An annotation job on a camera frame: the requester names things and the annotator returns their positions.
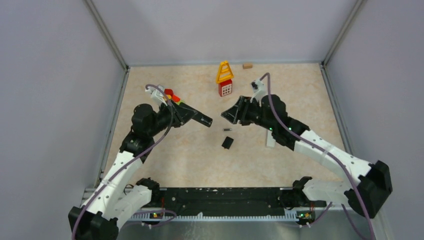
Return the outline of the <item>white air conditioner remote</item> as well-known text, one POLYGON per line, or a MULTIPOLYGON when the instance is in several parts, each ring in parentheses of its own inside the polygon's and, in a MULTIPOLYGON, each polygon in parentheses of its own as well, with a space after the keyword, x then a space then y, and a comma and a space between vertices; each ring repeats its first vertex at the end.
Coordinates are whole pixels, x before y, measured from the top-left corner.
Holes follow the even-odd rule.
POLYGON ((271 130, 267 130, 266 131, 266 141, 265 141, 266 147, 267 148, 274 148, 276 141, 272 136, 272 131, 271 130))

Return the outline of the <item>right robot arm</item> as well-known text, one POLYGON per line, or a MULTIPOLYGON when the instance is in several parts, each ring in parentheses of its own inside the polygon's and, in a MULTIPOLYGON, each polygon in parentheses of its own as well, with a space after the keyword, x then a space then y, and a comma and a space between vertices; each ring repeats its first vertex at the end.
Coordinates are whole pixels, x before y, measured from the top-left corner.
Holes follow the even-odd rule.
POLYGON ((286 104, 275 94, 261 100, 240 96, 221 116, 233 125, 255 124, 270 130, 276 143, 308 156, 342 178, 341 182, 325 182, 308 177, 293 192, 293 200, 299 206, 307 206, 311 201, 347 204, 363 217, 366 208, 367 216, 374 219, 393 192, 390 168, 385 162, 371 163, 327 142, 309 126, 289 116, 286 104))

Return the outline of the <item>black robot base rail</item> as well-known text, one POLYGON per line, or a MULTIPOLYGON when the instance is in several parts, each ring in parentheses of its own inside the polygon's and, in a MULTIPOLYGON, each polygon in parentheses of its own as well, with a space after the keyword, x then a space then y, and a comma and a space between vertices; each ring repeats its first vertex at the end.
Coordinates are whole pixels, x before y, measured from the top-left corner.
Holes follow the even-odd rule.
POLYGON ((311 224, 327 202, 311 201, 299 187, 160 187, 149 178, 137 182, 152 190, 151 201, 130 219, 157 225, 174 222, 295 222, 311 224))

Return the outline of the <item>black remote battery cover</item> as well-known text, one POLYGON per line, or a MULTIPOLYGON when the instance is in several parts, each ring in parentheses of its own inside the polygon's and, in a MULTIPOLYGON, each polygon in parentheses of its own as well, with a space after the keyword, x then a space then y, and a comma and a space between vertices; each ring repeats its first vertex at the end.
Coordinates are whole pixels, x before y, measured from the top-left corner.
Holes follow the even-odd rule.
POLYGON ((224 149, 229 150, 229 149, 231 148, 231 146, 232 146, 233 142, 234 142, 234 139, 233 139, 233 138, 231 138, 231 137, 229 137, 229 136, 226 136, 221 146, 222 146, 224 149))

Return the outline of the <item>black TV remote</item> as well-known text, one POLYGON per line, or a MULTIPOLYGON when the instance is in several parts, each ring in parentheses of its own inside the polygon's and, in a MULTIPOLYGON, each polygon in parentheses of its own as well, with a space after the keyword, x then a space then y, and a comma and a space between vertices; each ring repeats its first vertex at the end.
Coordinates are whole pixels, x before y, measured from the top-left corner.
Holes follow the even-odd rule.
POLYGON ((213 119, 211 117, 203 114, 200 111, 196 111, 196 113, 192 117, 192 120, 206 126, 207 128, 210 128, 213 123, 213 119))

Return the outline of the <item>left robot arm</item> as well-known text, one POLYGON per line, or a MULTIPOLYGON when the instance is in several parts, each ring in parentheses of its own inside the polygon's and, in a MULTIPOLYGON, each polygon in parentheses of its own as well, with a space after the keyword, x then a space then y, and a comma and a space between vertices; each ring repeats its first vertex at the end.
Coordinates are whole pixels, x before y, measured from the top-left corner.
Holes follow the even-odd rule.
POLYGON ((143 206, 154 207, 160 193, 146 185, 136 185, 122 196, 133 174, 142 167, 150 152, 171 128, 179 128, 200 112, 185 103, 162 103, 158 111, 143 103, 134 108, 131 128, 107 175, 93 194, 68 214, 73 240, 115 240, 124 224, 143 206))

